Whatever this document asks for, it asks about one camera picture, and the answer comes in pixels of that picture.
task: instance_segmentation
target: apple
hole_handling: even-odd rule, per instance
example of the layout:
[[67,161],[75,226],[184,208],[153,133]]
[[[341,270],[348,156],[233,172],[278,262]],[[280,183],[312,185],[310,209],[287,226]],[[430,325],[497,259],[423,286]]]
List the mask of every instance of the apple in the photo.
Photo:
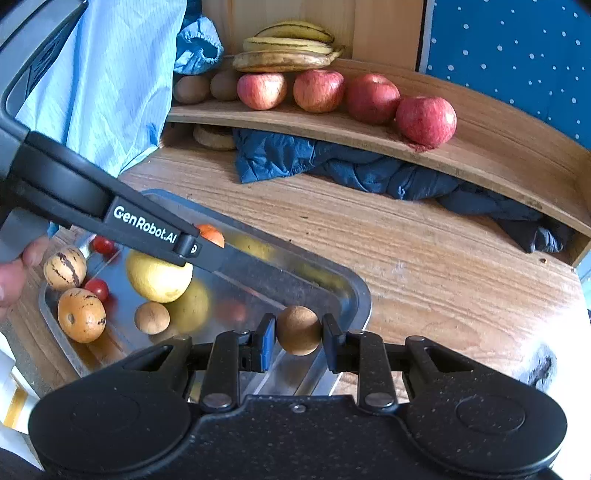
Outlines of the apple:
[[383,75],[367,73],[353,79],[347,88],[349,115],[366,124],[388,123],[399,102],[398,88]]
[[238,80],[238,97],[253,110],[276,107],[287,94],[282,73],[247,73]]
[[396,111],[396,125],[413,142],[436,147],[453,137],[457,115],[441,97],[406,97]]
[[294,100],[306,112],[331,112],[344,95],[345,77],[334,70],[307,70],[294,82]]

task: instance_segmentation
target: blue cloth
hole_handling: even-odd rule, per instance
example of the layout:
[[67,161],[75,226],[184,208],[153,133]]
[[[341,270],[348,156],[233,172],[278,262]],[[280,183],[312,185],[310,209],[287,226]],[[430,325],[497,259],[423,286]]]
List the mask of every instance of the blue cloth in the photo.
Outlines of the blue cloth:
[[320,140],[233,129],[243,183],[309,172],[362,192],[400,200],[435,198],[461,215],[488,215],[526,252],[559,252],[572,230],[522,203],[397,158]]
[[113,176],[158,147],[186,0],[90,0],[17,118]]
[[191,12],[189,5],[183,20],[183,29],[177,35],[174,72],[184,75],[204,73],[215,68],[222,61],[222,55],[223,47],[216,27],[207,17]]
[[427,64],[591,148],[591,17],[575,0],[437,0]]

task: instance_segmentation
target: small orange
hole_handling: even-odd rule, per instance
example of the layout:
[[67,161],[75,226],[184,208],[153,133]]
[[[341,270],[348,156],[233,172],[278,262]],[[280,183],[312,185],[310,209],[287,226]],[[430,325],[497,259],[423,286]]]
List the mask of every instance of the small orange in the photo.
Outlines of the small orange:
[[222,233],[215,228],[213,225],[209,225],[208,223],[204,223],[202,225],[197,225],[197,228],[201,232],[201,236],[210,242],[216,244],[219,247],[224,247],[226,244],[225,240],[223,239]]

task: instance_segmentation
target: screw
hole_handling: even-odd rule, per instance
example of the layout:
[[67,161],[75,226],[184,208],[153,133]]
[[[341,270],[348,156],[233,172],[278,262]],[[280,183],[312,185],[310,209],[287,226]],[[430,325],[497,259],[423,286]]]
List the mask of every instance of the screw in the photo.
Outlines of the screw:
[[226,408],[232,405],[232,399],[230,395],[226,395],[225,393],[210,393],[205,395],[203,405],[212,410],[219,410],[220,408]]
[[365,403],[373,408],[386,408],[394,404],[394,397],[385,392],[373,392],[365,396]]
[[306,406],[301,403],[293,403],[290,408],[293,413],[304,413],[306,411]]

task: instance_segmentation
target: red cherry tomato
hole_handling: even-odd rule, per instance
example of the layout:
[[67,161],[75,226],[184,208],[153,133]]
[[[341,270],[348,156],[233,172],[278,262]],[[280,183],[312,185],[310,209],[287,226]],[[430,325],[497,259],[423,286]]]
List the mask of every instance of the red cherry tomato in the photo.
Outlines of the red cherry tomato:
[[92,248],[95,250],[95,252],[102,255],[113,255],[117,251],[115,242],[113,240],[109,240],[108,238],[100,235],[97,235],[93,238]]
[[86,285],[84,285],[84,288],[85,290],[94,293],[101,302],[105,301],[109,296],[109,287],[107,286],[107,283],[100,278],[89,280],[86,282]]

